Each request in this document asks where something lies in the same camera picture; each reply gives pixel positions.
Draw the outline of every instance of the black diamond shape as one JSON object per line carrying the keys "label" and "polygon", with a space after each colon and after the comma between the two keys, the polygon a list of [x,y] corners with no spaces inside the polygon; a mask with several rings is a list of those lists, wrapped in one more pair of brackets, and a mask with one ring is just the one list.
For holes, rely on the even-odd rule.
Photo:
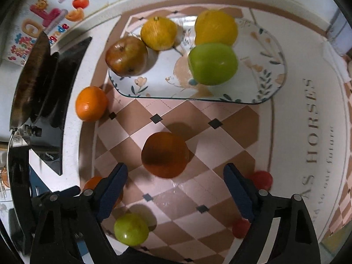
{"label": "black diamond shape", "polygon": [[209,211],[209,208],[207,208],[205,205],[201,205],[197,207],[197,211],[199,211],[200,213],[205,213]]}
{"label": "black diamond shape", "polygon": [[222,125],[222,123],[216,118],[210,121],[208,124],[212,126],[214,129],[219,128]]}
{"label": "black diamond shape", "polygon": [[150,120],[152,120],[156,124],[159,123],[162,118],[158,114],[155,114],[154,116],[150,117]]}
{"label": "black diamond shape", "polygon": [[110,118],[111,120],[115,119],[115,118],[116,118],[115,112],[111,112],[111,113],[109,114],[109,118]]}
{"label": "black diamond shape", "polygon": [[144,198],[146,201],[152,201],[152,200],[153,200],[153,198],[150,196],[150,194],[145,194],[145,195],[143,196],[143,198]]}

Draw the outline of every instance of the cherry tomato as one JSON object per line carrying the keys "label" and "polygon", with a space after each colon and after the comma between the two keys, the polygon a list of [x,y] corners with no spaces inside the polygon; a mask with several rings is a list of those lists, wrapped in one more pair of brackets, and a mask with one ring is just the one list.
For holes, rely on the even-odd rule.
{"label": "cherry tomato", "polygon": [[236,220],[232,225],[232,234],[238,239],[246,237],[249,228],[251,227],[250,222],[245,218]]}
{"label": "cherry tomato", "polygon": [[[95,176],[95,177],[91,178],[89,181],[86,182],[86,184],[84,185],[84,188],[83,188],[82,191],[85,191],[85,190],[88,190],[88,189],[94,190],[95,187],[98,185],[98,183],[102,179],[103,178],[99,177],[99,176]],[[122,190],[121,193],[120,193],[119,198],[117,199],[117,201],[114,204],[113,209],[122,201],[123,197],[124,197],[124,191]]]}
{"label": "cherry tomato", "polygon": [[72,6],[77,9],[77,8],[86,8],[89,5],[89,0],[73,0],[72,1]]}
{"label": "cherry tomato", "polygon": [[272,186],[272,175],[266,171],[254,172],[250,177],[257,190],[269,191]]}

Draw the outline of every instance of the rabbit illustration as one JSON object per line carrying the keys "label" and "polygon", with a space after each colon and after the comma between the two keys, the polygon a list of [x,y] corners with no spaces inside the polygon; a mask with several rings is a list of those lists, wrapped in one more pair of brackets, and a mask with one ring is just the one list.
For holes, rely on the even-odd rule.
{"label": "rabbit illustration", "polygon": [[191,71],[188,67],[187,54],[182,53],[183,56],[180,57],[175,64],[173,76],[166,77],[165,80],[172,84],[173,86],[180,87],[184,89],[195,89],[197,92],[190,96],[189,98],[203,98],[212,97],[213,94],[209,91],[207,86],[203,84],[198,84],[192,76]]}

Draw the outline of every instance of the tangerine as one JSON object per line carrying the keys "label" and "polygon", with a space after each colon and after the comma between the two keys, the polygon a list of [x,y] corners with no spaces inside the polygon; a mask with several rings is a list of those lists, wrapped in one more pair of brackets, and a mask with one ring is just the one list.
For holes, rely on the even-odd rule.
{"label": "tangerine", "polygon": [[99,87],[84,88],[76,100],[77,116],[88,122],[98,121],[108,106],[108,98]]}
{"label": "tangerine", "polygon": [[[86,182],[86,184],[83,187],[83,191],[91,189],[94,190],[95,187],[98,185],[98,183],[102,180],[102,177],[99,176],[95,176],[93,178],[91,178],[89,181]],[[122,201],[122,199],[124,198],[124,191],[121,191],[121,194],[119,196],[119,198],[117,199],[117,201],[114,204],[113,209]]]}
{"label": "tangerine", "polygon": [[181,137],[170,132],[158,132],[145,142],[141,158],[151,174],[160,178],[174,178],[186,168],[189,150]]}
{"label": "tangerine", "polygon": [[175,43],[177,25],[166,17],[152,17],[142,26],[140,38],[151,49],[165,51]]}

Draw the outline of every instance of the plate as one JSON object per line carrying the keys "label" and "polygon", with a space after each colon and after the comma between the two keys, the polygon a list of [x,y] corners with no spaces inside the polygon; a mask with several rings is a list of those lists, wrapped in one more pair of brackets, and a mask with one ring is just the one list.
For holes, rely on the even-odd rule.
{"label": "plate", "polygon": [[[148,49],[149,65],[139,77],[119,77],[109,70],[114,87],[124,96],[138,98],[198,99],[242,104],[260,104],[284,84],[287,66],[276,39],[257,24],[237,18],[238,38],[233,50],[239,61],[237,73],[227,82],[198,84],[188,68],[187,56],[195,47],[197,16],[171,18],[183,31],[181,42],[168,51]],[[129,35],[140,38],[141,25]]]}

